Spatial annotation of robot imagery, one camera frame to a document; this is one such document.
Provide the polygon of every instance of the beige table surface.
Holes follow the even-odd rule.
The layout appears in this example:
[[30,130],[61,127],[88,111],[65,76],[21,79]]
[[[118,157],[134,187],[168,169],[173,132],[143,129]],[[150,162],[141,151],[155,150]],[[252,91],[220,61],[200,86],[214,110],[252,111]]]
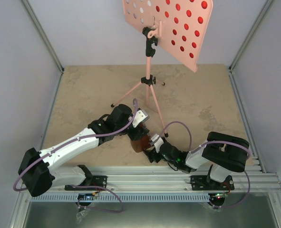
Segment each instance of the beige table surface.
[[[199,65],[193,73],[183,65],[153,65],[152,72],[166,85],[155,85],[155,93],[165,124],[178,120],[189,126],[192,148],[203,143],[210,131],[246,138],[244,127],[224,65]],[[145,76],[145,65],[67,66],[49,123],[44,148],[58,144],[83,130],[93,120],[112,112],[110,105]],[[144,105],[145,85],[141,85],[123,104],[133,109],[133,98],[150,115],[146,122],[151,135],[160,133],[160,123],[151,96],[150,108]],[[168,128],[168,141],[187,150],[189,135],[183,126]],[[143,153],[135,153],[128,136],[117,136],[86,151],[69,165],[136,166],[151,164]],[[161,161],[157,165],[166,165]]]

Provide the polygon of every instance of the black clamp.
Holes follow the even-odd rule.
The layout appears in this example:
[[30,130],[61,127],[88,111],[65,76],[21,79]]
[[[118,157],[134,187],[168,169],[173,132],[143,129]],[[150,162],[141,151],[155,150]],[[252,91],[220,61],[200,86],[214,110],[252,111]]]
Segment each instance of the black clamp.
[[146,37],[145,56],[147,57],[153,57],[155,55],[156,50],[152,48],[152,45],[154,44],[155,46],[157,46],[158,44],[158,39],[156,37],[153,36],[152,38],[148,38],[148,34],[150,31],[152,31],[152,29],[150,29],[149,27],[144,27],[144,29],[142,30],[142,34],[144,34]]
[[146,79],[146,77],[142,77],[141,83],[144,83],[144,84],[147,84],[148,86],[151,86],[153,84],[156,84],[156,77],[153,77],[153,75],[150,75],[150,79]]

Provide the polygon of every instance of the gray floor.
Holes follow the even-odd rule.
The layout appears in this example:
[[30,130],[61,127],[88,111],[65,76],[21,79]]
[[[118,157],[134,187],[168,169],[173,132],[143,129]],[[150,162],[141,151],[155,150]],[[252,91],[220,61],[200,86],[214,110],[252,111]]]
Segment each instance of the gray floor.
[[[226,204],[237,202],[241,194],[231,194]],[[117,203],[100,204],[117,209]],[[80,224],[73,203],[31,203],[24,228],[274,228],[268,198],[250,195],[240,206],[222,211],[206,203],[126,203],[125,211],[111,214],[90,211]]]

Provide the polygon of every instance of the tripod pole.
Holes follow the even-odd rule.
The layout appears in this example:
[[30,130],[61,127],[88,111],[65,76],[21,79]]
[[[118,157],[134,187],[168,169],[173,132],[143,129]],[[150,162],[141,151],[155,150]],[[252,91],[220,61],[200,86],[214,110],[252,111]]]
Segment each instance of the tripod pole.
[[[146,73],[145,78],[150,79],[150,71],[151,71],[151,57],[146,58]],[[150,86],[146,85],[145,88],[145,104],[146,106],[149,106],[149,100],[150,100]]]

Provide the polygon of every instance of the black tripod clamp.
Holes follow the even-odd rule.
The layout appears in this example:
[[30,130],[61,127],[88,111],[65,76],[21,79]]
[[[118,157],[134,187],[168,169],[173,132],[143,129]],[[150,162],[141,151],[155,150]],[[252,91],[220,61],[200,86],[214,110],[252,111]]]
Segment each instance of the black tripod clamp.
[[155,55],[156,50],[152,48],[152,45],[154,44],[157,46],[158,44],[158,39],[156,37],[148,38],[149,32],[152,31],[149,27],[144,27],[142,30],[142,34],[145,35],[146,37],[146,48],[145,48],[145,56],[147,57],[153,57]]

